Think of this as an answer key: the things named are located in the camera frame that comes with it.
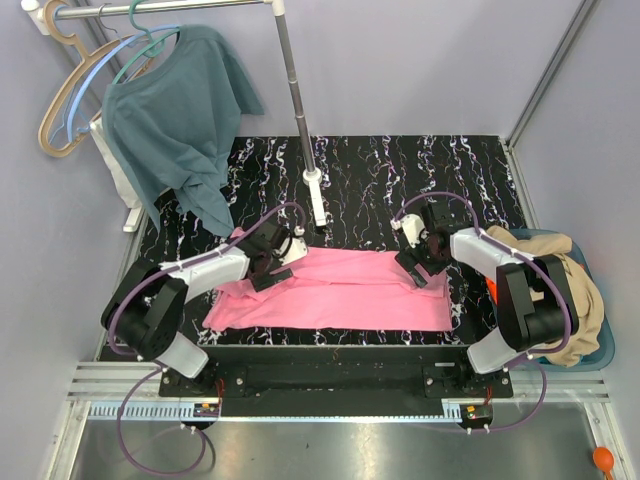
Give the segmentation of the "pink t-shirt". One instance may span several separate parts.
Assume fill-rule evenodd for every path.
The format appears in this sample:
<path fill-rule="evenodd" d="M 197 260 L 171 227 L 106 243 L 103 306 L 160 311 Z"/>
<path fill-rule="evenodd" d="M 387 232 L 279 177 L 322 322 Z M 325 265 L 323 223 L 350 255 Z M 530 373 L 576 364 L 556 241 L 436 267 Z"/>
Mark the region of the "pink t-shirt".
<path fill-rule="evenodd" d="M 225 284 L 203 326 L 439 332 L 452 329 L 447 276 L 419 287 L 393 251 L 311 247 L 292 276 L 261 292 L 248 280 Z"/>

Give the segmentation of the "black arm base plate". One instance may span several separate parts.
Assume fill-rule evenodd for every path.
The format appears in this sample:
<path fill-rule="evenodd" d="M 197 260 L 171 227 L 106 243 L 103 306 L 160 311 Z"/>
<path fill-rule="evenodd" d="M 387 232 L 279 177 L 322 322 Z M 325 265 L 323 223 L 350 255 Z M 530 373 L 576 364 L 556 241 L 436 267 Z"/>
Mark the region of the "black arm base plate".
<path fill-rule="evenodd" d="M 162 397 L 222 395 L 226 417 L 435 417 L 449 399 L 508 399 L 509 375 L 473 372 L 460 346 L 216 346 L 200 380 L 170 370 Z"/>

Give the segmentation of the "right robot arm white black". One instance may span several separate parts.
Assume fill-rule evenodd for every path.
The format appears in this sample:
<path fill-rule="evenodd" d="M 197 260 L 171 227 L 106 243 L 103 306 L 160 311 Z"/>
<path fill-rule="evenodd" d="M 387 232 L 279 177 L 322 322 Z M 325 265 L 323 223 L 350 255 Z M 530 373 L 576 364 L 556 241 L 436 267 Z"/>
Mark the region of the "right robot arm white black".
<path fill-rule="evenodd" d="M 464 264 L 494 285 L 497 326 L 466 350 L 466 364 L 454 371 L 454 384 L 476 396 L 503 370 L 554 342 L 564 345 L 578 330 L 578 315 L 559 258 L 535 256 L 508 246 L 482 229 L 475 215 L 457 221 L 442 201 L 429 202 L 418 214 L 396 213 L 399 233 L 396 262 L 419 288 L 452 264 Z"/>

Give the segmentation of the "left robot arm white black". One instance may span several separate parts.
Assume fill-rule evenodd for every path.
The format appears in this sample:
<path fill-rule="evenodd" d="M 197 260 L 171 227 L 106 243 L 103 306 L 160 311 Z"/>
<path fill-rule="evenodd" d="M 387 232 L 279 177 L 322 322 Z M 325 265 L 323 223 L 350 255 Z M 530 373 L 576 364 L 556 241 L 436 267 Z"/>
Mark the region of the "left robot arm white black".
<path fill-rule="evenodd" d="M 292 276 L 288 265 L 307 254 L 304 229 L 263 220 L 228 243 L 183 261 L 136 260 L 105 307 L 101 325 L 143 361 L 181 375 L 196 396 L 215 386 L 209 356 L 181 332 L 191 300 L 227 284 L 247 280 L 256 292 Z"/>

